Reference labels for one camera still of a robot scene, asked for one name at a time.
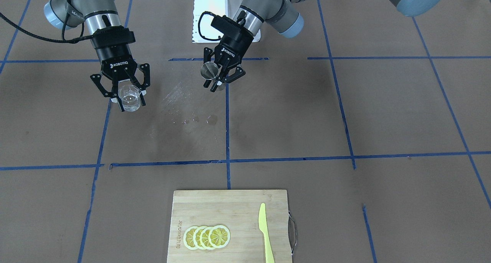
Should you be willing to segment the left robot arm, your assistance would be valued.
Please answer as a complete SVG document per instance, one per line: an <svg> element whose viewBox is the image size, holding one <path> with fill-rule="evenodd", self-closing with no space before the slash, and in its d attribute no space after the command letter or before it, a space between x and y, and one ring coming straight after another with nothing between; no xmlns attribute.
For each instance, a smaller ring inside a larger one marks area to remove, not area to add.
<svg viewBox="0 0 491 263"><path fill-rule="evenodd" d="M214 48L204 48L204 60L201 76L205 79L204 88L211 92L223 89L246 74L242 68L242 60L249 49L254 37L264 23L272 26L281 36L291 39L303 29L305 21L293 4L309 0L242 0L235 15L219 16L210 11L204 15L213 17L211 27L221 33L217 39L203 38L209 41L219 41ZM440 0L388 0L404 16L416 17L426 13Z"/></svg>

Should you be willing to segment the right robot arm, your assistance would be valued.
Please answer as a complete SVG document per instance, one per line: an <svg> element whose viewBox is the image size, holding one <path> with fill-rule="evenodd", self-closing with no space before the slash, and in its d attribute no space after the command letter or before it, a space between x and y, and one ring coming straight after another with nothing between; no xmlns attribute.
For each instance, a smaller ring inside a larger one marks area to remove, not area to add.
<svg viewBox="0 0 491 263"><path fill-rule="evenodd" d="M114 1L50 0L43 10L47 21L60 30L87 27L101 64L100 72L91 75L92 82L121 111L134 112L146 104L150 66L133 59L129 44L135 36L121 23Z"/></svg>

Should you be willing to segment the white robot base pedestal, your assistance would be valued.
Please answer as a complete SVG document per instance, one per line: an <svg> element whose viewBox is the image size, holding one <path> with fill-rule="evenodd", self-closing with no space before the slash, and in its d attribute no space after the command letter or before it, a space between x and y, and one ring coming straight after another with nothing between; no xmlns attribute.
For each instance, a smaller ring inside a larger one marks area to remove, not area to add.
<svg viewBox="0 0 491 263"><path fill-rule="evenodd" d="M213 27L215 17L235 17L243 0L194 0L193 8L193 43L217 43L232 45L236 41Z"/></svg>

